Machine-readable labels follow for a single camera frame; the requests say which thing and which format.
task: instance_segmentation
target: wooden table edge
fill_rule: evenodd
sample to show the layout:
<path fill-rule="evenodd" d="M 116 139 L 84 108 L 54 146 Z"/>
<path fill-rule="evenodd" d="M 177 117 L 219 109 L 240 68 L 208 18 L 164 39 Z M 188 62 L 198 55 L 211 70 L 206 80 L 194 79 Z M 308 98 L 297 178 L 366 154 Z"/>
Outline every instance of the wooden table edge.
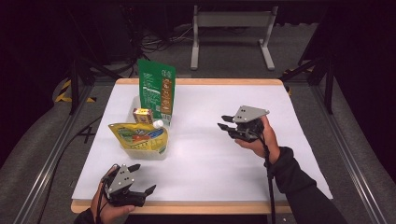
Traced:
<path fill-rule="evenodd" d="M 73 200 L 71 210 L 81 213 L 91 206 L 91 200 Z M 277 213 L 291 213 L 287 201 L 276 202 Z M 265 215 L 271 214 L 269 202 L 146 202 L 136 207 L 136 215 Z"/>
<path fill-rule="evenodd" d="M 120 78 L 116 84 L 139 84 L 139 78 Z M 177 85 L 283 85 L 277 78 L 176 78 Z"/>
<path fill-rule="evenodd" d="M 120 78 L 116 84 L 139 84 L 138 78 Z M 177 85 L 283 85 L 276 78 L 177 78 Z M 91 200 L 73 200 L 71 210 L 81 213 L 91 206 Z M 291 213 L 287 202 L 276 202 L 277 213 Z M 134 214 L 271 214 L 271 205 L 264 202 L 227 203 L 156 203 L 146 202 L 144 207 L 136 207 Z"/>

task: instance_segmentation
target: black sleeve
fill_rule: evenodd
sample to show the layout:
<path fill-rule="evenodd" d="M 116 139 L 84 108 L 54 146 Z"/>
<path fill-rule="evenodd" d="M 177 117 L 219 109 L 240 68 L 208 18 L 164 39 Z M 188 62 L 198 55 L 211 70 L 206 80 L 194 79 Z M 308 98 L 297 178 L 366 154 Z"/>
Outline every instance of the black sleeve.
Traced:
<path fill-rule="evenodd" d="M 271 165 L 269 172 L 274 175 L 279 191 L 286 194 L 297 223 L 347 223 L 317 188 L 317 182 L 301 170 L 291 148 L 280 148 L 279 159 Z"/>
<path fill-rule="evenodd" d="M 78 214 L 74 221 L 74 224 L 95 224 L 91 209 L 88 208 L 84 212 Z"/>

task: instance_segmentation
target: bottle cap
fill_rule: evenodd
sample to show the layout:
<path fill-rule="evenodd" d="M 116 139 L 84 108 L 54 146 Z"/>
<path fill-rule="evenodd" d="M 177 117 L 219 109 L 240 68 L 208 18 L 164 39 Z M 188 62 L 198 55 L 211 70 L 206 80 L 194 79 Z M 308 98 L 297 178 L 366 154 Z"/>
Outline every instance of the bottle cap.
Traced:
<path fill-rule="evenodd" d="M 163 127 L 163 121 L 161 119 L 156 120 L 152 123 L 152 126 L 154 126 L 155 129 L 159 129 Z"/>

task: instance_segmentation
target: hand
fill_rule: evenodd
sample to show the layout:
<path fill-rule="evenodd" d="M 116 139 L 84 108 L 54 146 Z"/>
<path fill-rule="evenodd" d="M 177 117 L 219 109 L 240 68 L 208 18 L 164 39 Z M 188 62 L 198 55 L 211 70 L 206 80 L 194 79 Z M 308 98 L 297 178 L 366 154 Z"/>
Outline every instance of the hand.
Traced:
<path fill-rule="evenodd" d="M 264 125 L 264 131 L 262 132 L 265 140 L 265 145 L 268 146 L 270 151 L 269 161 L 274 164 L 279 158 L 280 150 L 277 145 L 276 135 L 274 129 L 271 127 L 270 122 L 266 116 L 261 117 L 262 124 Z M 263 157 L 265 156 L 264 147 L 262 146 L 262 142 L 257 139 L 254 142 L 245 142 L 241 139 L 235 139 L 235 143 L 239 146 L 247 149 L 251 149 L 256 155 Z"/>
<path fill-rule="evenodd" d="M 110 174 L 113 172 L 116 168 L 112 167 L 107 174 Z M 91 212 L 93 214 L 93 220 L 96 220 L 96 213 L 97 213 L 97 206 L 99 199 L 102 198 L 101 201 L 101 206 L 102 206 L 102 212 L 100 212 L 100 218 L 102 219 L 102 222 L 104 224 L 112 223 L 115 218 L 117 217 L 122 217 L 128 215 L 130 212 L 134 211 L 134 206 L 133 205 L 125 205 L 121 207 L 114 207 L 113 205 L 109 204 L 107 202 L 106 196 L 103 195 L 101 197 L 100 191 L 103 186 L 103 183 L 101 182 L 99 184 L 98 190 L 95 193 L 95 196 L 93 196 L 92 203 L 91 203 Z"/>

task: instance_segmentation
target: white stand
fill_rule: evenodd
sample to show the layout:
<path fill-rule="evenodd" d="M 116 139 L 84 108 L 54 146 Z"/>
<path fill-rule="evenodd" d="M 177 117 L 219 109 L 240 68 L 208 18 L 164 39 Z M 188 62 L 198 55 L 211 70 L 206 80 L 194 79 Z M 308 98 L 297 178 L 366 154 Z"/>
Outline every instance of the white stand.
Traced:
<path fill-rule="evenodd" d="M 198 6 L 194 7 L 193 31 L 194 42 L 192 45 L 191 70 L 198 69 L 199 55 L 199 38 L 198 27 L 265 27 L 265 37 L 260 39 L 260 48 L 264 56 L 265 63 L 269 70 L 274 70 L 275 66 L 272 61 L 270 51 L 268 50 L 268 41 L 274 26 L 277 7 L 273 7 L 272 11 L 255 11 L 255 12 L 198 12 Z"/>

